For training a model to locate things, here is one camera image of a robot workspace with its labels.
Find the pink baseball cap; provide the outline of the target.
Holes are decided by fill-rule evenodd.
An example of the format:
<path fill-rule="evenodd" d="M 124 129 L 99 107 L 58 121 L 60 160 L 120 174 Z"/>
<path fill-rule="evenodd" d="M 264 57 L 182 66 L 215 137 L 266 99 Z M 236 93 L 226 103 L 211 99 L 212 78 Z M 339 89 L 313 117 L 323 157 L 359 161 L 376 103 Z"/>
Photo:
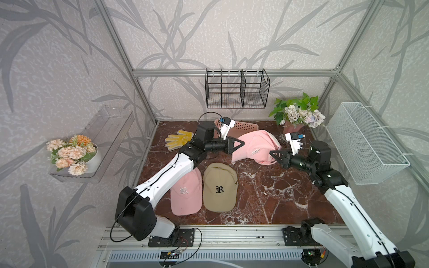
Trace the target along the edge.
<path fill-rule="evenodd" d="M 187 173 L 170 189 L 170 206 L 176 216 L 187 216 L 200 211 L 203 203 L 202 175 L 199 168 Z"/>
<path fill-rule="evenodd" d="M 260 165 L 273 165 L 275 159 L 270 155 L 270 152 L 282 148 L 275 136 L 266 130 L 249 132 L 240 136 L 238 140 L 244 142 L 244 145 L 232 153 L 232 163 L 244 159 L 253 159 Z"/>

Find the beige baseball cap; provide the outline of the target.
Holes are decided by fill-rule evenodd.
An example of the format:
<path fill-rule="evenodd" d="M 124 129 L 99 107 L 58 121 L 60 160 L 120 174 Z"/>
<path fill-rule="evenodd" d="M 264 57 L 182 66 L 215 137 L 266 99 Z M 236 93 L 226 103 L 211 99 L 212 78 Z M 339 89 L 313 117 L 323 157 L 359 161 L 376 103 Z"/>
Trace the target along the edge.
<path fill-rule="evenodd" d="M 229 212 L 236 205 L 237 173 L 223 163 L 212 163 L 204 171 L 203 204 L 211 212 Z"/>

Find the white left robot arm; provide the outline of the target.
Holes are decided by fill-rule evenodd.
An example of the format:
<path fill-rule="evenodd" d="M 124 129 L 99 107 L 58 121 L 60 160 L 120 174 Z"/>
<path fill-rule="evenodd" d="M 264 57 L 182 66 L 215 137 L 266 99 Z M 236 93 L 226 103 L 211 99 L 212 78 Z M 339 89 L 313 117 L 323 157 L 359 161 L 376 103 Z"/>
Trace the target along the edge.
<path fill-rule="evenodd" d="M 164 194 L 183 176 L 203 162 L 208 153 L 234 153 L 244 142 L 229 136 L 235 121 L 224 117 L 218 128 L 212 121 L 198 124 L 192 139 L 183 145 L 173 159 L 146 182 L 120 191 L 115 212 L 115 223 L 131 237 L 141 241 L 148 236 L 174 241 L 179 226 L 165 217 L 155 214 L 154 209 Z"/>

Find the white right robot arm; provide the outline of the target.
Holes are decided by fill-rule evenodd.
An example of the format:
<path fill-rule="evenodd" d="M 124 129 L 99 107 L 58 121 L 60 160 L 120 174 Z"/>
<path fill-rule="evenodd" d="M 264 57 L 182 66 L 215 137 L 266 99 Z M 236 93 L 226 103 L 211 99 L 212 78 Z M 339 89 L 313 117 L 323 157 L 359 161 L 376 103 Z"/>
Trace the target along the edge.
<path fill-rule="evenodd" d="M 308 155 L 288 150 L 270 152 L 284 169 L 306 172 L 312 183 L 337 210 L 356 245 L 331 230 L 319 218 L 304 220 L 300 228 L 286 227 L 283 238 L 287 246 L 323 246 L 349 268 L 413 268 L 416 262 L 408 251 L 401 251 L 376 226 L 364 211 L 343 175 L 331 167 L 331 148 L 314 141 Z"/>

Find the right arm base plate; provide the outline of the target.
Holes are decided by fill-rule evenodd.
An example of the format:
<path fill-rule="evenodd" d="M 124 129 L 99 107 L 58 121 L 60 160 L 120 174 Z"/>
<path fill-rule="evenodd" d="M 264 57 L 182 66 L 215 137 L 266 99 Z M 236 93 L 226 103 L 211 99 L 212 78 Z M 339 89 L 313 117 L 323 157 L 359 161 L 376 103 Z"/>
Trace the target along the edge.
<path fill-rule="evenodd" d="M 303 228 L 287 226 L 282 229 L 282 235 L 285 246 L 320 246 L 312 239 L 311 232 L 305 231 Z"/>

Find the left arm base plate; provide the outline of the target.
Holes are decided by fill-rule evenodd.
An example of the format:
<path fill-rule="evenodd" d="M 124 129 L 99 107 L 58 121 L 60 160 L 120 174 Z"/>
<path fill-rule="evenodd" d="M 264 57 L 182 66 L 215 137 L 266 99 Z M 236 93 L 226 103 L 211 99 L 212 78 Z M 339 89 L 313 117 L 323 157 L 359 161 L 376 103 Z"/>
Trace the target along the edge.
<path fill-rule="evenodd" d="M 194 228 L 179 228 L 165 239 L 158 236 L 150 236 L 149 247 L 193 247 L 195 238 Z"/>

